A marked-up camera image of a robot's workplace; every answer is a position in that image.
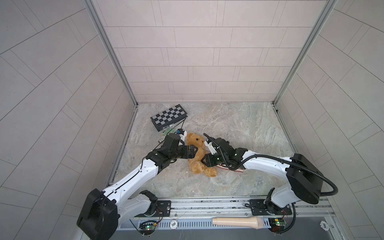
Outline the brown teddy bear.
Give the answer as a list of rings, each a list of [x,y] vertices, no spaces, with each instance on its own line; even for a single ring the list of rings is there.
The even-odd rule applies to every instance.
[[[217,169],[215,169],[214,167],[209,168],[202,163],[202,159],[206,155],[206,146],[204,143],[205,142],[204,137],[195,133],[188,133],[186,140],[187,140],[188,146],[194,145],[195,147],[198,148],[198,151],[195,157],[193,159],[188,159],[190,171],[197,175],[204,174],[209,178],[216,177],[218,175]]]

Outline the red white striped sweater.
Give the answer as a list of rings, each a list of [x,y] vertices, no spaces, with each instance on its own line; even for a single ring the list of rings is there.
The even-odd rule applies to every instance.
[[[216,167],[219,169],[233,171],[233,172],[239,172],[239,173],[243,173],[245,171],[245,169],[242,169],[242,168],[234,169],[234,168],[229,167],[225,164],[219,164],[219,165],[216,165]]]

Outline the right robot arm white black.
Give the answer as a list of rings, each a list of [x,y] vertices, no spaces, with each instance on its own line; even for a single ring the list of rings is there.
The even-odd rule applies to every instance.
[[[271,215],[280,215],[283,208],[298,201],[316,205],[319,203],[323,185],[322,175],[303,155],[278,158],[257,154],[245,148],[234,149],[222,138],[214,139],[207,134],[205,141],[210,153],[202,163],[208,167],[223,165],[231,171],[257,170],[279,176],[287,183],[272,188],[261,208]]]

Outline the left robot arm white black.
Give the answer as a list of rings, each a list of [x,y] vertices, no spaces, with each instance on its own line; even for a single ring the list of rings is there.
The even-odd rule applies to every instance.
[[[138,215],[152,216],[158,198],[150,191],[133,194],[147,181],[177,159],[193,159],[198,147],[187,146],[184,137],[169,134],[163,145],[148,153],[141,164],[117,183],[100,191],[92,190],[86,197],[77,226],[91,240],[108,240],[117,228]]]

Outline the small green clear bag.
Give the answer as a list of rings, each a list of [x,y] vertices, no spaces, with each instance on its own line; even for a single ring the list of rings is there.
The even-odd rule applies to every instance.
[[[162,136],[165,138],[166,135],[170,134],[170,133],[175,133],[176,130],[175,130],[175,126],[167,126],[166,128],[163,129],[163,132],[162,132]]]

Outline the folded black white chessboard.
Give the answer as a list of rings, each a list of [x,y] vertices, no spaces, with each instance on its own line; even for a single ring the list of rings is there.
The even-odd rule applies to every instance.
[[[188,113],[181,105],[173,106],[165,111],[159,112],[150,119],[157,131],[163,130],[165,127],[182,121],[188,117]]]

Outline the left green circuit board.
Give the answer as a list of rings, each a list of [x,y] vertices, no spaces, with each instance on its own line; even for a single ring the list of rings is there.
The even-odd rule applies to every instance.
[[[143,236],[150,236],[153,234],[157,228],[158,222],[154,220],[145,221],[143,223],[140,223],[139,225],[139,232]]]

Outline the green circuit board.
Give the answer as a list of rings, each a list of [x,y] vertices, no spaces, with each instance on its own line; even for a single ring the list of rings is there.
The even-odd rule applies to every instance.
[[[287,225],[285,220],[279,218],[269,218],[268,221],[270,224],[269,230],[273,233],[283,231]]]
[[[157,228],[158,222],[154,220],[145,221],[143,223],[140,223],[139,225],[139,232],[143,236],[150,236],[153,234]]]

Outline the right green circuit board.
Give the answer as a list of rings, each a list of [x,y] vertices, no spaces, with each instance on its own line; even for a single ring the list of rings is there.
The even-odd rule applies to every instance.
[[[285,220],[279,218],[269,218],[268,221],[270,224],[269,230],[273,233],[283,231],[287,225]]]

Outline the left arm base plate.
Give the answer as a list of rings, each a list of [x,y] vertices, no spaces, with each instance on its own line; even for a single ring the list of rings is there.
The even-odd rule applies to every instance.
[[[157,205],[153,207],[150,206],[150,209],[144,213],[136,215],[136,218],[160,218],[160,217],[169,217],[171,214],[171,201],[157,201]]]

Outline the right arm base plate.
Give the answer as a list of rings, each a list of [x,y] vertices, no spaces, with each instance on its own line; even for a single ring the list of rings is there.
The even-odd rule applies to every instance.
[[[272,202],[266,203],[264,199],[250,200],[246,206],[251,209],[253,216],[289,216],[293,214],[291,207],[280,208]]]

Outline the aluminium front rail frame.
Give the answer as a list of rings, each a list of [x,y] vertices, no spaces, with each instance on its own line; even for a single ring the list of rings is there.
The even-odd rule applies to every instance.
[[[298,234],[303,231],[305,224],[320,234],[326,234],[334,240],[342,240],[335,213],[327,199],[321,199],[318,205],[310,205],[297,202],[292,208],[292,215],[282,216],[253,216],[251,209],[246,206],[250,200],[264,199],[262,197],[223,197],[223,198],[174,198],[158,199],[171,201],[171,214],[169,217],[160,218],[136,218],[122,223],[117,230],[128,230],[134,227],[139,231],[140,223],[154,220],[158,222],[156,230],[208,230],[208,229],[252,229],[246,227],[217,226],[212,222],[213,218],[249,218],[259,217],[264,220],[264,228],[269,230],[269,218],[279,218],[287,222],[286,228],[273,234]]]

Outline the left aluminium corner post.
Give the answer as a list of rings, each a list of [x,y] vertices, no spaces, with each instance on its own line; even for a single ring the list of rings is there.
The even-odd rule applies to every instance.
[[[137,108],[138,107],[138,102],[137,102],[137,100],[136,100],[136,98],[134,96],[134,93],[133,93],[131,87],[129,86],[129,83],[128,83],[128,80],[126,78],[126,75],[125,75],[125,73],[124,73],[124,71],[122,69],[122,66],[119,63],[117,55],[116,55],[116,53],[114,51],[114,48],[113,48],[113,46],[112,46],[112,44],[111,44],[111,42],[110,42],[110,40],[108,38],[107,32],[106,32],[106,30],[105,30],[105,28],[104,28],[104,26],[103,26],[103,24],[101,22],[101,19],[100,19],[98,13],[97,13],[97,10],[95,8],[95,5],[94,5],[93,1],[91,1],[91,0],[84,0],[83,2],[84,2],[84,5],[85,5],[85,8],[86,8],[87,12],[90,15],[90,18],[91,18],[92,22],[93,22],[93,24],[94,24],[94,26],[95,26],[95,28],[96,28],[99,36],[100,36],[101,42],[104,45],[104,47],[105,47],[105,49],[106,49],[106,51],[107,51],[107,53],[108,53],[108,55],[109,55],[109,57],[111,59],[111,62],[113,64],[114,68],[115,68],[115,70],[117,71],[117,74],[119,75],[119,77],[122,80],[125,88],[127,89],[128,94],[129,94],[131,100],[133,101],[135,108]]]

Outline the aluminium corner post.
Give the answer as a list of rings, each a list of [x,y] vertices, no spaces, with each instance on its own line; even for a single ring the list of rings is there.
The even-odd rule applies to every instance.
[[[290,84],[291,80],[293,79],[294,75],[296,74],[297,70],[299,69],[300,65],[302,64],[304,58],[308,54],[313,43],[315,42],[316,37],[319,35],[321,29],[323,28],[329,15],[331,14],[332,10],[334,9],[334,6],[336,3],[337,3],[337,0],[326,1],[326,4],[325,4],[323,10],[321,11],[318,19],[316,20],[308,38],[306,39],[304,46],[302,47],[298,57],[296,58],[293,66],[291,67],[288,75],[286,76],[279,92],[277,93],[277,96],[272,101],[272,104],[275,108],[277,107],[279,100],[282,98],[285,90],[288,88],[288,85]]]
[[[138,102],[137,102],[137,100],[136,100],[136,98],[134,96],[134,93],[133,93],[131,87],[129,86],[129,83],[128,83],[128,80],[126,78],[126,75],[125,75],[125,73],[124,73],[124,71],[122,69],[122,66],[119,63],[117,55],[116,55],[116,53],[114,51],[114,48],[113,48],[113,46],[112,46],[112,44],[111,44],[111,42],[110,42],[110,40],[108,38],[107,32],[106,32],[106,30],[105,30],[105,28],[104,28],[104,26],[103,26],[103,24],[101,22],[101,19],[100,19],[98,13],[97,13],[97,10],[95,8],[95,5],[94,5],[93,1],[91,1],[91,0],[84,0],[83,2],[84,2],[84,5],[85,5],[85,8],[86,8],[87,12],[90,15],[90,18],[91,18],[92,22],[93,22],[93,24],[94,24],[94,26],[95,26],[95,28],[96,28],[99,36],[100,36],[101,42],[104,45],[104,47],[105,47],[105,49],[106,49],[106,51],[107,51],[107,53],[108,53],[108,55],[109,55],[109,57],[111,59],[111,62],[113,64],[114,68],[115,68],[115,70],[117,71],[117,74],[119,75],[119,77],[122,80],[125,88],[127,89],[128,94],[129,94],[131,100],[133,101],[135,108],[137,108],[138,107]]]

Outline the right aluminium corner post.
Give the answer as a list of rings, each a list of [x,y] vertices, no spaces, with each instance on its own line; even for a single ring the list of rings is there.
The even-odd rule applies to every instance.
[[[308,54],[313,43],[315,42],[316,37],[319,35],[321,29],[323,28],[329,15],[331,14],[332,10],[334,9],[334,6],[336,3],[337,3],[337,0],[326,1],[326,4],[325,4],[323,10],[321,11],[318,19],[316,20],[308,38],[306,39],[304,46],[302,47],[298,57],[296,58],[293,66],[291,67],[288,75],[286,76],[279,92],[277,93],[277,96],[272,101],[272,104],[275,108],[277,107],[279,100],[282,98],[285,90],[288,88],[288,85],[290,84],[291,80],[293,79],[294,75],[296,74],[297,70],[299,69],[300,65],[302,64],[304,58]]]

